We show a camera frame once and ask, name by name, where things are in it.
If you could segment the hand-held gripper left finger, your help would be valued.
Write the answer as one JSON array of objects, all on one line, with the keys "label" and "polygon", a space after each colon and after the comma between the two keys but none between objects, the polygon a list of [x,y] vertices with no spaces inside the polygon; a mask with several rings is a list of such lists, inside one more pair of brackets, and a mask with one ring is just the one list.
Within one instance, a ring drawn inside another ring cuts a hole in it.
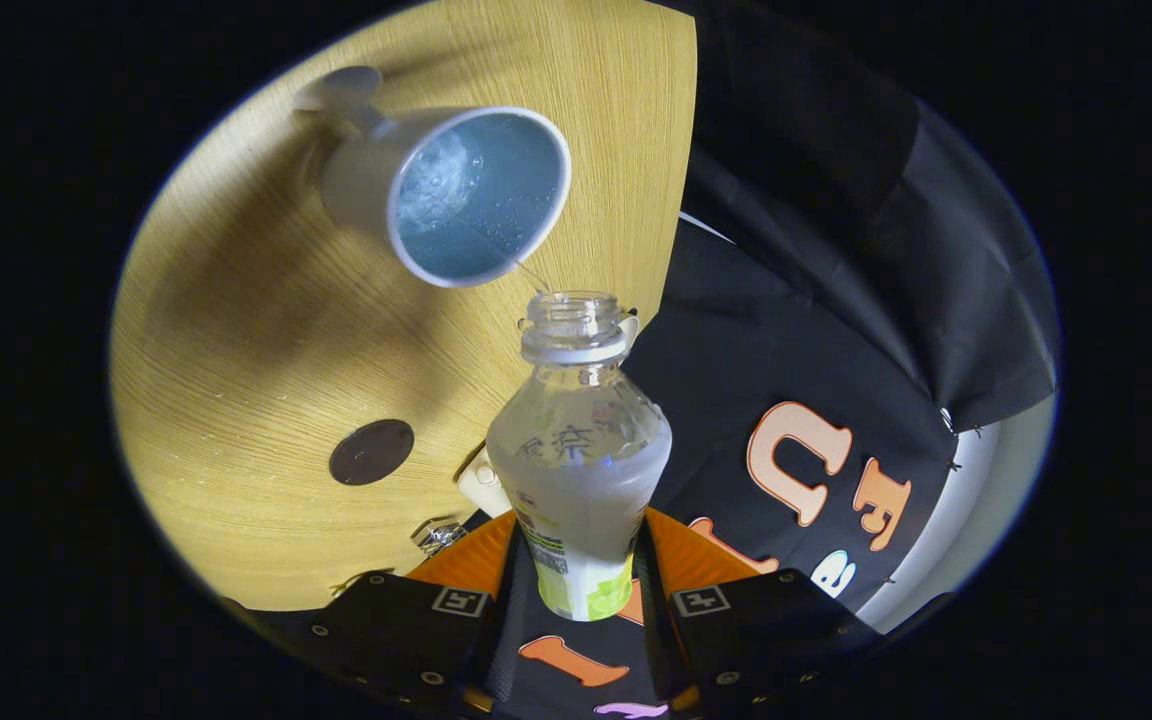
[{"label": "hand-held gripper left finger", "polygon": [[511,697],[526,562],[513,511],[404,575],[366,571],[320,609],[270,611],[293,655],[366,694],[391,717],[492,717]]}]

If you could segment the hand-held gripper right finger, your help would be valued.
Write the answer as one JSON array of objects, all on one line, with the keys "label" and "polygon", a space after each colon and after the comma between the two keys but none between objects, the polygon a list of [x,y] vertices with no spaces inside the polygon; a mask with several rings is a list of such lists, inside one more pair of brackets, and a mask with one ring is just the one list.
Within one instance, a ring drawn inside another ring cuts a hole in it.
[{"label": "hand-held gripper right finger", "polygon": [[760,574],[664,511],[636,544],[646,655],[675,717],[791,717],[881,647],[806,574]]}]

